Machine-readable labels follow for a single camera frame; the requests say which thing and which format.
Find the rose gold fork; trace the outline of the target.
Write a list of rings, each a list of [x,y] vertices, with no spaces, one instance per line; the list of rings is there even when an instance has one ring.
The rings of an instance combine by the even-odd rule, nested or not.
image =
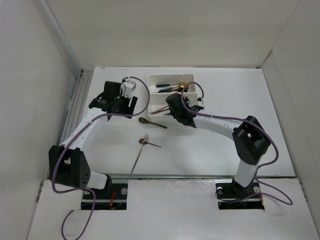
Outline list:
[[[169,110],[169,106],[168,105],[165,105],[164,107],[161,107],[155,111],[152,111],[151,114],[154,115],[154,114],[158,114],[158,113],[161,113],[161,112],[164,112],[164,111],[168,111]]]

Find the gold spoon green handle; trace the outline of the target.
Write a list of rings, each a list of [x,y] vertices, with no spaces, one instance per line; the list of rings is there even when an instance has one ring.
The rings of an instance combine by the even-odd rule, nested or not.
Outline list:
[[[157,84],[155,87],[156,88],[166,88],[166,87],[185,87],[187,84],[184,82],[180,82],[178,84]]]
[[[158,92],[159,93],[168,93],[168,92],[180,91],[182,89],[183,89],[183,87],[179,85],[179,86],[175,86],[175,87],[168,87],[168,88],[160,89]]]

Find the brown spoon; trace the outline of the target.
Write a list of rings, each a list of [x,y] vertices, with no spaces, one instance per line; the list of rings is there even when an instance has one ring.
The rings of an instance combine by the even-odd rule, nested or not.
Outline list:
[[[146,118],[144,118],[144,117],[139,117],[139,118],[138,118],[138,121],[139,121],[140,123],[142,123],[142,124],[151,124],[151,125],[154,125],[154,126],[163,128],[163,129],[167,129],[167,128],[168,128],[168,127],[165,126],[165,125],[151,122],[151,121],[149,121],[148,119],[146,119]]]

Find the long silver fork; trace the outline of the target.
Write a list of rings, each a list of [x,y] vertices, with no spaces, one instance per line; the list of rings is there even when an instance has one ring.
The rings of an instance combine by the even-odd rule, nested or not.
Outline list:
[[[150,137],[150,135],[147,133],[147,134],[144,136],[144,138],[142,138],[142,139],[139,140],[139,143],[141,144],[141,148],[140,148],[139,153],[138,153],[138,155],[137,155],[137,157],[136,157],[136,159],[135,159],[135,162],[134,162],[133,167],[132,167],[132,169],[131,169],[129,178],[132,177],[132,174],[133,174],[133,172],[134,172],[134,170],[135,170],[135,168],[136,168],[136,165],[137,165],[137,163],[138,163],[138,161],[139,161],[139,158],[140,158],[140,156],[141,156],[141,154],[142,154],[143,148],[144,148],[144,146],[147,144],[147,141],[149,140],[149,137]]]

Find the small copper spoon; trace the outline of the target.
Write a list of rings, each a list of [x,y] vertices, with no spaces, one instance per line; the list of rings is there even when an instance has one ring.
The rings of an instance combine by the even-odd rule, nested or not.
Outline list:
[[[155,146],[155,147],[161,148],[161,146],[156,145],[156,144],[153,144],[153,143],[150,143],[150,142],[148,142],[147,140],[145,140],[145,139],[143,139],[143,138],[139,139],[139,140],[138,140],[138,142],[139,142],[140,144],[143,144],[143,145],[147,145],[147,144],[149,144],[149,145],[152,145],[152,146]]]

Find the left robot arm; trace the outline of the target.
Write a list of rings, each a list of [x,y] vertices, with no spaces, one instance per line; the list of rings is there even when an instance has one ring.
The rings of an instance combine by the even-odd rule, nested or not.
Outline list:
[[[101,128],[112,116],[131,118],[138,98],[133,96],[136,83],[126,77],[122,82],[106,81],[103,92],[89,104],[88,110],[74,132],[48,153],[49,178],[52,185],[74,189],[94,189],[100,198],[112,192],[112,180],[107,174],[91,170],[85,152]]]

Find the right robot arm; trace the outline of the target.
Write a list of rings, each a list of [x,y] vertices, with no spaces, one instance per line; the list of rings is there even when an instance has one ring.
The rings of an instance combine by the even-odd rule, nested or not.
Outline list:
[[[171,94],[165,101],[173,118],[184,126],[208,130],[234,142],[240,161],[232,179],[231,190],[237,197],[247,194],[258,169],[258,163],[271,145],[259,121],[253,116],[248,116],[241,123],[232,119],[214,118],[204,113],[202,111],[204,107],[200,104],[189,106],[189,99],[182,99],[178,93]]]

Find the near white container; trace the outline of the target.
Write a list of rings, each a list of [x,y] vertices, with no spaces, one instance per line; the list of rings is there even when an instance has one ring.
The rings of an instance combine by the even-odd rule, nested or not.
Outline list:
[[[163,111],[163,112],[160,112],[160,113],[157,113],[157,114],[151,114],[151,112],[157,110],[157,109],[160,109],[167,104],[166,102],[166,98],[169,97],[170,95],[173,95],[173,94],[181,94],[180,92],[168,92],[168,93],[152,93],[150,95],[150,102],[149,102],[149,105],[148,105],[148,116],[153,118],[153,117],[166,117],[166,113],[169,113],[169,111]]]

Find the white container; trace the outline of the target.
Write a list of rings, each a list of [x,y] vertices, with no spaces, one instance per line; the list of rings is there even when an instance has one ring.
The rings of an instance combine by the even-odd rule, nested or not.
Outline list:
[[[156,85],[186,83],[185,91],[194,93],[196,91],[195,85],[190,83],[194,80],[195,77],[193,74],[151,74],[147,78],[147,85],[151,93],[159,93],[159,90],[170,87],[157,88]]]
[[[157,110],[157,109],[160,109],[167,104],[166,102],[166,98],[169,97],[170,95],[173,95],[173,94],[181,94],[180,92],[168,92],[168,93],[152,93],[150,95],[150,102],[149,102],[149,105],[148,105],[148,116],[153,118],[153,117],[166,117],[166,113],[169,113],[169,111],[163,111],[163,112],[160,112],[160,113],[157,113],[157,114],[151,114],[151,112]]]

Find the far white container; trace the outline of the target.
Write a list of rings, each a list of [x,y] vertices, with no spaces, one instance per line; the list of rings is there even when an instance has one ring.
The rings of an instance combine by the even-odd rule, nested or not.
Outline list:
[[[159,90],[170,87],[157,88],[156,85],[186,83],[185,91],[194,93],[196,91],[195,85],[190,83],[194,80],[195,77],[193,74],[151,74],[147,78],[147,85],[151,93],[159,93]]]

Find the aluminium rail left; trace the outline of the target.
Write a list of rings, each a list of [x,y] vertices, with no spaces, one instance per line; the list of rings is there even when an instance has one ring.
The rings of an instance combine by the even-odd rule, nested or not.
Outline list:
[[[71,94],[66,101],[64,109],[57,146],[72,134],[82,119],[93,71],[93,69],[82,69],[77,77],[75,86],[71,89]]]

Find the aluminium rail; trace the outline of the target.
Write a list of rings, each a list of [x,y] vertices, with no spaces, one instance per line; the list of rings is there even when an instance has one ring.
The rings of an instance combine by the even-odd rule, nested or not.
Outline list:
[[[232,179],[231,175],[163,175],[163,174],[109,174],[113,179],[151,180],[151,179]]]
[[[66,101],[64,109],[57,146],[72,134],[82,119],[93,71],[93,69],[82,69],[77,77],[75,86],[71,89],[71,94]]]

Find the aluminium rail front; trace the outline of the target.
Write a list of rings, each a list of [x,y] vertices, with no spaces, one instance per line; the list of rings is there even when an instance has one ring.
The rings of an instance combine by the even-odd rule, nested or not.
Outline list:
[[[151,180],[151,179],[232,179],[231,175],[163,175],[163,174],[109,174],[113,179]]]

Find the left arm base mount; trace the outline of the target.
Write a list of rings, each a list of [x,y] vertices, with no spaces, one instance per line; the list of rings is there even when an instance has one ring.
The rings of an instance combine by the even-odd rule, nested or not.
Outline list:
[[[105,174],[104,177],[93,177],[83,189],[81,210],[126,210],[128,180],[115,179]]]

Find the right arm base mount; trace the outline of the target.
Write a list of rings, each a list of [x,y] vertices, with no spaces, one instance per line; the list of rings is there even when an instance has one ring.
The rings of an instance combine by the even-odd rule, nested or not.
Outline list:
[[[252,181],[243,188],[234,181],[216,181],[215,196],[219,210],[264,210],[260,185]]]

